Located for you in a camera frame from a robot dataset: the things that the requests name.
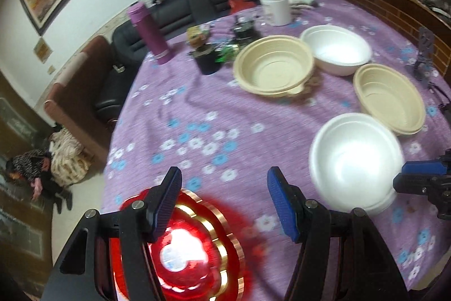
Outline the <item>black small cup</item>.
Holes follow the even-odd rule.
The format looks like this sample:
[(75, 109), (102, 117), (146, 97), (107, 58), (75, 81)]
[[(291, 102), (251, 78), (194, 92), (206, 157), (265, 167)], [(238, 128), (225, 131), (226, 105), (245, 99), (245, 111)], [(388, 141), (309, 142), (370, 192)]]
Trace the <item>black small cup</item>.
[(189, 54), (197, 64), (200, 72), (205, 76), (212, 75), (222, 68), (222, 62), (217, 61), (219, 59), (219, 53), (216, 51), (214, 45), (205, 44), (190, 51)]

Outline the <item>white foam plate bowl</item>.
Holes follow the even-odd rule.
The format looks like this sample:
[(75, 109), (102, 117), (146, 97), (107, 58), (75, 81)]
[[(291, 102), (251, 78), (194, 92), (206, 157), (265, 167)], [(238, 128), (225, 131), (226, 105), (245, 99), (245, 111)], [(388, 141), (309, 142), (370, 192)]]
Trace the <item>white foam plate bowl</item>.
[(331, 118), (309, 149), (309, 174), (330, 208), (362, 208), (376, 216), (396, 197), (393, 179), (404, 165), (399, 140), (377, 119), (363, 113)]

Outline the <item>purple thermos bottle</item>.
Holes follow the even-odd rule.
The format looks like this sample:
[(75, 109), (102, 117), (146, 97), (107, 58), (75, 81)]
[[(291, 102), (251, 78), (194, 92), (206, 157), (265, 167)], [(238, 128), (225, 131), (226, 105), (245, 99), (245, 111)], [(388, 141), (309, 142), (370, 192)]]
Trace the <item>purple thermos bottle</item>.
[(149, 51), (159, 65), (173, 59), (174, 53), (167, 44), (156, 21), (151, 16), (145, 3), (138, 1), (131, 5), (127, 13), (134, 28), (137, 30)]

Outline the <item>red gold-rimmed flower plate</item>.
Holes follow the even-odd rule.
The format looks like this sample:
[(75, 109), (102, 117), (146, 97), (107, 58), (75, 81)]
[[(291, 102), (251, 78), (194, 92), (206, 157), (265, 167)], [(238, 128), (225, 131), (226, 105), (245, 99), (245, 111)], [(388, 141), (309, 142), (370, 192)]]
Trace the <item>red gold-rimmed flower plate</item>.
[(226, 217), (182, 189), (165, 232), (148, 244), (166, 300), (243, 300), (245, 255)]

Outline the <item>black leather sofa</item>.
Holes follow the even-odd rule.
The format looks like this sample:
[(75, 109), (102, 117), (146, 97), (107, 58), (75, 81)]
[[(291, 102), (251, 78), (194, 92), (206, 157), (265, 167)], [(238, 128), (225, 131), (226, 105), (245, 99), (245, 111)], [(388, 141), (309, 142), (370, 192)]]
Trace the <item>black leather sofa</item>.
[[(248, 1), (260, 3), (259, 0)], [(149, 11), (164, 38), (170, 40), (189, 27), (231, 14), (232, 6), (229, 0), (164, 0), (151, 6)], [(97, 118), (112, 131), (149, 49), (129, 20), (113, 30), (110, 48), (113, 68), (93, 108)]]

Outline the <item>person crouching on floor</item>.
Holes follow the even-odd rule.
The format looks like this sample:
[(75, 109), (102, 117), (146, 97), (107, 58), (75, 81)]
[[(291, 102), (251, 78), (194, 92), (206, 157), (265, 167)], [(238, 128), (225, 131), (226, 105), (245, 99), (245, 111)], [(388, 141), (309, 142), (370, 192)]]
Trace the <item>person crouching on floor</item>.
[(10, 158), (5, 164), (6, 179), (13, 183), (27, 183), (32, 190), (32, 201), (41, 196), (51, 200), (62, 213), (63, 201), (67, 210), (73, 208), (73, 195), (54, 179), (51, 169), (51, 154), (47, 150), (35, 149)]

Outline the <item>white cloth gloves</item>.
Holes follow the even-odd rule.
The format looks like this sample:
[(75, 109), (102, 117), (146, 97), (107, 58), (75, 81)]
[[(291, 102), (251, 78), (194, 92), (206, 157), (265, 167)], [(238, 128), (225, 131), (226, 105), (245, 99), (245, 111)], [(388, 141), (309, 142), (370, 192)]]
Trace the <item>white cloth gloves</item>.
[(317, 0), (288, 0), (292, 9), (315, 9), (318, 7)]

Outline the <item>white plastic tub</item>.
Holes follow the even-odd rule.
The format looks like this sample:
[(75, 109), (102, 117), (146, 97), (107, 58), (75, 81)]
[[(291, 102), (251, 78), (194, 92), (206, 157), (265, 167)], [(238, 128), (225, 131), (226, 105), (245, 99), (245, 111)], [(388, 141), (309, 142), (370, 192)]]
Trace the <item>white plastic tub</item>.
[(266, 21), (271, 26), (281, 27), (292, 22), (289, 0), (259, 0)]

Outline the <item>white foam deep bowl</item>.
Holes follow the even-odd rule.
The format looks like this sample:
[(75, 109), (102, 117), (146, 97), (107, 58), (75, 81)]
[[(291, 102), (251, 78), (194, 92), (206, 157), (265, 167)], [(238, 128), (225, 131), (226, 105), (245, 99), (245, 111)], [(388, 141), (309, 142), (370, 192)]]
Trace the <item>white foam deep bowl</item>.
[(309, 27), (300, 39), (311, 49), (316, 67), (333, 76), (351, 76), (372, 58), (368, 42), (344, 27)]

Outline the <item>wooden glass cabinet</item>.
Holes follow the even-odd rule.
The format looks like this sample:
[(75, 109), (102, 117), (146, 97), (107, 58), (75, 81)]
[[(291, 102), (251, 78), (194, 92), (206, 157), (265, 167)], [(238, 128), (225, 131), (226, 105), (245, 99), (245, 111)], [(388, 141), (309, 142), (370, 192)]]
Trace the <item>wooden glass cabinet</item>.
[(52, 269), (53, 205), (33, 198), (26, 181), (9, 178), (6, 162), (43, 148), (50, 126), (1, 77), (1, 264), (18, 286), (39, 300)]

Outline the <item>grey phone stand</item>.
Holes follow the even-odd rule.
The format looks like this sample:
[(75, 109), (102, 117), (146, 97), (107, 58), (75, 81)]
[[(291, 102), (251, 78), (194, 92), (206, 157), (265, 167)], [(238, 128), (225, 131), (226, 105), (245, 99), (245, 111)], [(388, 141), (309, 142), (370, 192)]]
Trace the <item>grey phone stand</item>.
[(426, 27), (420, 27), (418, 53), (415, 62), (406, 66), (406, 70), (418, 82), (428, 86), (433, 68), (434, 33)]

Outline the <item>red plastic bag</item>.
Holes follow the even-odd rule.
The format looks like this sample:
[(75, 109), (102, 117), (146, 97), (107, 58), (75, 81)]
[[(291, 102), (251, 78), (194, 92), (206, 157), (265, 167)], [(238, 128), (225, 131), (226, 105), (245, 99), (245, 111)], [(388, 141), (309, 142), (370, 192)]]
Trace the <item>red plastic bag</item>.
[(236, 14), (256, 6), (256, 3), (252, 0), (228, 0), (228, 4), (230, 7), (230, 14)]

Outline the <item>beige ribbed plastic bowl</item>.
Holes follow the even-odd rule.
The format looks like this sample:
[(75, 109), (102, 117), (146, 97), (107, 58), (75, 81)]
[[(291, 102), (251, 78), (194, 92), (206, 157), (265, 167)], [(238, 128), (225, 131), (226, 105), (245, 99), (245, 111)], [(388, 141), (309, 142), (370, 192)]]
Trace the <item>beige ribbed plastic bowl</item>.
[(426, 108), (415, 85), (385, 65), (359, 67), (353, 87), (362, 112), (376, 118), (396, 135), (415, 135), (426, 120)]

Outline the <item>patterned cushion bundle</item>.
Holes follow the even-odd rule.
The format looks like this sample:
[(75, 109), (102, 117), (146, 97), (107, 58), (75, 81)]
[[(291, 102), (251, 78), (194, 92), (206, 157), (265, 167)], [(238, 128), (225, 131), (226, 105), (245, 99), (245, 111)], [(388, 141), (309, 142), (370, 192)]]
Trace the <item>patterned cushion bundle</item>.
[(92, 156), (66, 129), (50, 136), (49, 152), (54, 180), (63, 187), (83, 181), (92, 164)]

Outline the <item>black round ashtray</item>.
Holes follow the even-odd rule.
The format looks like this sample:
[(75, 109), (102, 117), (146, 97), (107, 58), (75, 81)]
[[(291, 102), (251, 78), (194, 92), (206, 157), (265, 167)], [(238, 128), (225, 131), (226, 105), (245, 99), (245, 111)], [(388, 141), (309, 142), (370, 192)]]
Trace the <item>black round ashtray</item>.
[(251, 43), (261, 38), (260, 32), (255, 27), (255, 20), (248, 16), (234, 17), (235, 22), (231, 30), (238, 43)]

